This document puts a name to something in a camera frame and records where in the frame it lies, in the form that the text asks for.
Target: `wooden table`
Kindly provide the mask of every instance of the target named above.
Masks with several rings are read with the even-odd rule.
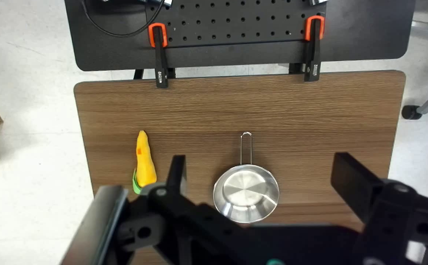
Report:
[[[399,71],[83,82],[75,98],[93,191],[132,190],[140,130],[159,181],[187,155],[187,197],[212,204],[219,176],[239,164],[240,134],[254,135],[254,164],[275,176],[279,205],[264,222],[361,223],[330,186],[333,154],[348,151],[387,177],[405,83]],[[131,191],[130,198],[135,198]],[[151,257],[153,252],[142,257]],[[145,259],[159,262],[159,259]]]

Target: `black table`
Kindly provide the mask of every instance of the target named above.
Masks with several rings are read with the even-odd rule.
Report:
[[[268,14],[272,7],[275,12],[279,12],[276,22],[282,20],[284,25],[291,25],[294,32],[290,33],[290,41],[275,41],[272,31],[266,29],[263,24],[251,24],[246,30],[249,30],[250,37],[252,32],[261,31],[262,36],[270,34],[273,37],[272,42],[244,42],[241,44],[218,45],[220,38],[230,38],[230,34],[220,33],[215,35],[202,35],[202,32],[187,32],[192,40],[193,36],[202,35],[199,39],[203,46],[190,45],[183,46],[178,39],[173,40],[166,49],[168,67],[203,67],[203,66],[221,66],[221,65],[247,65],[247,64],[268,64],[268,63],[299,63],[303,61],[304,43],[297,35],[297,20],[300,17],[300,11],[289,10],[291,19],[286,19],[287,12],[283,7],[287,4],[308,5],[301,0],[261,0],[262,7],[257,14],[251,11],[244,14],[232,14],[232,20],[237,22],[237,18],[242,17],[242,21],[247,22],[257,20],[273,20],[274,15]],[[97,70],[123,70],[123,69],[145,69],[155,66],[155,50],[148,42],[148,33],[130,38],[115,38],[104,35],[98,29],[93,27],[87,20],[81,2],[79,0],[65,0],[70,25],[71,38],[74,46],[75,59],[78,67],[83,71]],[[208,30],[220,22],[226,22],[225,17],[229,17],[227,6],[244,5],[246,7],[260,5],[255,0],[198,0],[201,7],[205,8],[204,14],[195,13],[192,0],[174,0],[170,10],[163,8],[157,17],[158,22],[167,23],[168,12],[171,12],[170,19],[175,19],[176,23],[181,20],[187,20],[187,25],[191,28],[183,28],[182,25],[170,25],[169,31],[177,27],[178,30],[193,30],[195,21],[198,26],[205,25],[199,29]],[[177,17],[177,11],[180,10],[183,3],[189,3],[180,12]],[[323,61],[342,61],[342,60],[364,60],[364,59],[395,59],[401,57],[407,51],[407,44],[410,36],[411,22],[414,12],[415,0],[330,0],[325,8],[321,10],[322,15],[326,16],[325,37],[321,41],[322,60]],[[98,14],[91,12],[91,17],[106,30],[116,33],[127,33],[138,29],[145,24],[147,17],[151,16],[150,6],[145,8],[138,5],[128,14]],[[232,27],[232,38],[238,37],[239,29]],[[284,34],[279,30],[276,36]]]

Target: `chair wheel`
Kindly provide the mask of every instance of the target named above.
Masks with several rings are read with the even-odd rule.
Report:
[[[406,120],[418,120],[422,114],[417,112],[417,108],[420,106],[416,105],[405,105],[402,108],[402,117]]]

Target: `orange clamp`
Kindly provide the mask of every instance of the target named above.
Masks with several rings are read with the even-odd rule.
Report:
[[[166,27],[163,23],[152,23],[148,26],[148,39],[150,40],[150,45],[155,47],[155,40],[153,39],[153,28],[161,27],[163,33],[163,47],[168,46],[168,38],[166,37]]]
[[[312,20],[320,20],[320,40],[323,39],[323,32],[325,32],[325,17],[313,15],[307,18],[305,23],[305,40],[308,42],[310,42],[310,26],[312,25]]]

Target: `black cable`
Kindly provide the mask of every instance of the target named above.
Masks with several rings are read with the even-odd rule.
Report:
[[[148,26],[149,26],[150,24],[152,24],[152,23],[153,23],[153,21],[156,19],[156,17],[158,16],[158,13],[160,13],[160,10],[162,10],[163,3],[165,3],[165,0],[161,0],[161,1],[160,1],[160,5],[159,5],[159,6],[158,6],[158,8],[155,10],[155,13],[152,15],[152,18],[150,18],[150,19],[148,20],[148,22],[147,22],[145,25],[143,25],[140,29],[138,29],[138,30],[136,30],[136,31],[134,31],[134,32],[131,32],[131,33],[127,33],[127,34],[116,34],[116,33],[112,33],[112,32],[109,32],[109,31],[107,31],[107,30],[105,30],[105,29],[101,28],[101,27],[100,27],[98,24],[96,24],[96,22],[95,22],[95,21],[94,21],[94,20],[89,16],[88,9],[86,8],[86,0],[81,0],[81,3],[82,3],[82,5],[83,5],[83,10],[85,11],[86,18],[88,18],[88,20],[91,22],[91,24],[93,24],[93,26],[94,26],[94,27],[96,27],[98,30],[100,30],[101,32],[103,32],[103,33],[105,33],[105,34],[107,34],[107,35],[109,35],[109,36],[118,37],[118,38],[127,38],[127,37],[135,36],[135,35],[137,35],[137,34],[139,34],[139,33],[143,32],[146,28],[148,28]]]

